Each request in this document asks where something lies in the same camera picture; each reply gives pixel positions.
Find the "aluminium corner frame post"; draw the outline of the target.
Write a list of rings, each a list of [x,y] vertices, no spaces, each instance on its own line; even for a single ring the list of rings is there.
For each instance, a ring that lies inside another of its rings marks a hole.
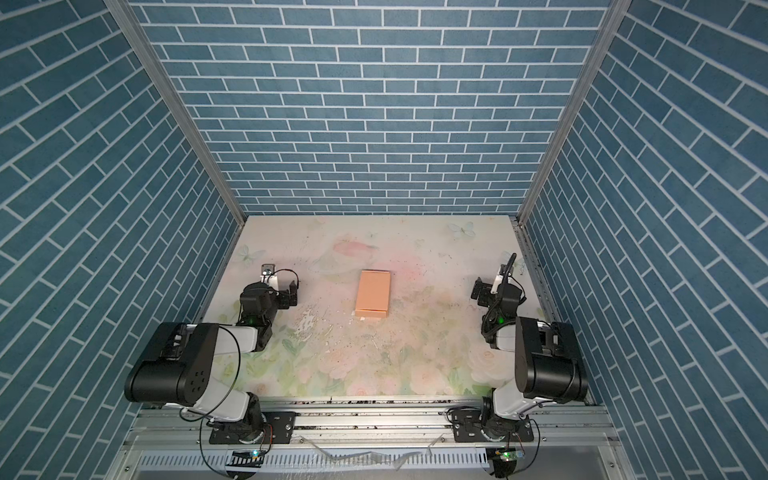
[[[236,200],[232,189],[227,184],[129,2],[124,0],[105,0],[104,4],[145,69],[161,99],[174,117],[179,129],[192,147],[199,163],[213,182],[236,223],[239,227],[243,227],[246,222],[246,214]]]
[[[573,127],[579,110],[592,86],[598,70],[605,59],[608,49],[621,22],[626,15],[630,0],[612,1],[598,29],[594,45],[585,58],[583,68],[577,78],[572,93],[563,109],[557,128],[550,140],[539,167],[532,179],[531,186],[517,215],[520,227],[526,225],[533,214],[535,204],[543,191],[549,174],[552,172],[564,143]]]

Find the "aluminium corner frame post left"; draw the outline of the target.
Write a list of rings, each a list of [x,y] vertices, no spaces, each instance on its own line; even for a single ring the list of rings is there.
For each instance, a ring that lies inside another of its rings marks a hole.
[[[192,147],[199,163],[213,182],[236,223],[239,227],[243,227],[246,222],[246,214],[236,200],[232,189],[227,184],[129,2],[124,0],[105,0],[104,4],[145,69],[161,99],[174,117],[179,129]]]

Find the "aluminium corner frame post right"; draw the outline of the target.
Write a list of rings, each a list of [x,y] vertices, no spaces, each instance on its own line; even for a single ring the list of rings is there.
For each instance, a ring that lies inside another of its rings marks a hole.
[[[539,167],[532,179],[531,186],[517,215],[520,227],[526,225],[533,214],[535,204],[543,191],[549,174],[552,172],[564,143],[573,127],[579,110],[592,86],[598,70],[605,59],[608,49],[621,22],[626,15],[630,0],[612,1],[598,29],[594,45],[585,58],[583,68],[577,78],[572,93],[563,109],[557,128],[550,140]]]

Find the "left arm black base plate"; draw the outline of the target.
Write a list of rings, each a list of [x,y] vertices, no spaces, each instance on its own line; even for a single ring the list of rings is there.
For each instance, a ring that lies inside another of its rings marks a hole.
[[[211,422],[211,445],[287,445],[291,442],[297,414],[290,411],[265,412],[249,422]]]

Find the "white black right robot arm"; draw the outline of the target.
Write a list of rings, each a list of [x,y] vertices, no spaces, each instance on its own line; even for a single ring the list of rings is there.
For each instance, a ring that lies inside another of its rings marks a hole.
[[[583,401],[588,373],[573,327],[518,314],[525,292],[511,275],[475,280],[470,298],[487,311],[480,332],[494,351],[512,355],[513,377],[483,399],[482,425],[522,421],[545,404]]]

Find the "pink cardboard paper box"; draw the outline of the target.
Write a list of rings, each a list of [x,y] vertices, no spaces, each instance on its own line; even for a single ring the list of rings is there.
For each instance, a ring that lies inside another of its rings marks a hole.
[[[391,273],[363,270],[360,274],[355,315],[362,318],[386,318],[389,313]]]

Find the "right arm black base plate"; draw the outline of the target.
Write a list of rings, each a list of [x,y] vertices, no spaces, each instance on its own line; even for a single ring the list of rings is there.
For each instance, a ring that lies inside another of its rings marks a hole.
[[[532,442],[534,433],[525,420],[510,420],[468,406],[449,408],[446,421],[457,443]]]

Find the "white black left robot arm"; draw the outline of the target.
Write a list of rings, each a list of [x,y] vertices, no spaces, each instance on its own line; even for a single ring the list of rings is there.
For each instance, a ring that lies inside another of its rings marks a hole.
[[[134,403],[175,404],[212,422],[259,429],[264,423],[256,395],[213,378],[217,356],[263,351],[280,310],[298,304],[300,278],[279,287],[282,271],[265,270],[244,287],[235,324],[164,322],[127,376],[124,396]]]

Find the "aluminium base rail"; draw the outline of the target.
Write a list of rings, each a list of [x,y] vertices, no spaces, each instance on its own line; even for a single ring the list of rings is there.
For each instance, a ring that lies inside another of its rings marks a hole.
[[[287,445],[211,445],[212,428],[184,422],[172,409],[145,409],[108,471],[111,479],[629,479],[633,472],[619,435],[599,406],[580,403],[548,405],[529,412],[525,421],[532,442],[457,443],[444,412],[453,407],[481,409],[478,399],[271,398],[265,412],[297,414]],[[247,473],[231,471],[140,471],[142,455],[158,451],[191,451],[203,459],[230,452],[238,458],[262,460],[272,451],[367,451],[476,448],[486,452],[488,469],[362,470],[317,473]]]

